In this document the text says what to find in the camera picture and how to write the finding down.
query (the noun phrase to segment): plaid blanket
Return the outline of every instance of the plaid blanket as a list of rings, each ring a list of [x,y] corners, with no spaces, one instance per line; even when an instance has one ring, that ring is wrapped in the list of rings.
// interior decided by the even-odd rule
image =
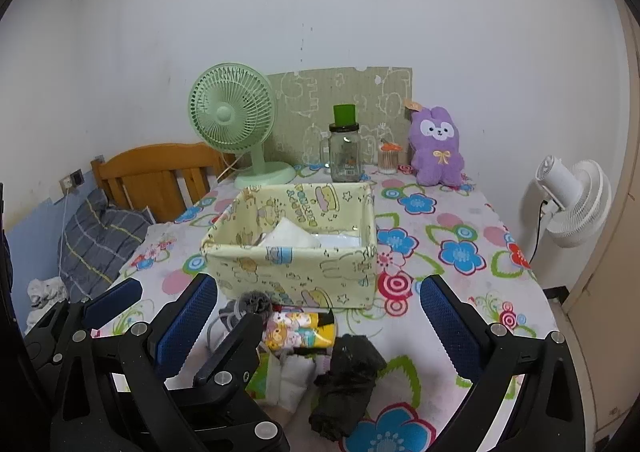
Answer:
[[[105,291],[145,240],[151,224],[143,212],[110,205],[103,190],[91,192],[66,224],[58,244],[62,247],[60,276],[71,302]]]

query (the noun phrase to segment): blue gripper pad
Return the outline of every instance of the blue gripper pad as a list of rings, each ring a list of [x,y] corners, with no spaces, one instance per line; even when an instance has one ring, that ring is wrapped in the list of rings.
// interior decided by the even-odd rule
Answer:
[[[154,370],[158,378],[165,380],[180,372],[193,344],[215,308],[217,300],[218,287],[215,279],[208,275],[204,276],[200,285],[156,344]]]
[[[482,374],[480,345],[431,277],[420,284],[420,304],[456,372],[476,383]]]
[[[142,298],[142,285],[129,277],[84,306],[85,329],[100,329]]]

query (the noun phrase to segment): yellow storage box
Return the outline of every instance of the yellow storage box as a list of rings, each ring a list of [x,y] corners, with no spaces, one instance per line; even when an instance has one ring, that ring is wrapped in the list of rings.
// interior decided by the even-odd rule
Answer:
[[[359,236],[360,246],[254,246],[282,217],[310,233]],[[373,192],[367,183],[245,188],[209,229],[201,251],[229,298],[258,290],[283,305],[369,308],[376,291]]]

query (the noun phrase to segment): white fan head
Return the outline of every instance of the white fan head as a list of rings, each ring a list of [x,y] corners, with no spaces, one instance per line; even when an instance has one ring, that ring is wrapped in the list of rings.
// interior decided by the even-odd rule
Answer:
[[[547,156],[536,180],[558,204],[546,227],[558,246],[578,246],[602,226],[611,207],[611,185],[595,161],[579,161],[568,169],[560,159]]]

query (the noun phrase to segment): fan grille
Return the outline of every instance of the fan grille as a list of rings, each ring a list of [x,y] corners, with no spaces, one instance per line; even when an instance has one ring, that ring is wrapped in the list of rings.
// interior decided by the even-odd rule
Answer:
[[[611,204],[609,179],[595,161],[580,161],[570,171],[582,185],[580,199],[573,208],[555,213],[546,228],[563,248],[577,246],[593,235],[604,222]]]
[[[220,107],[230,110],[221,121]],[[201,74],[191,89],[189,118],[200,137],[221,152],[246,152],[261,144],[275,121],[269,81],[242,64],[218,64]]]

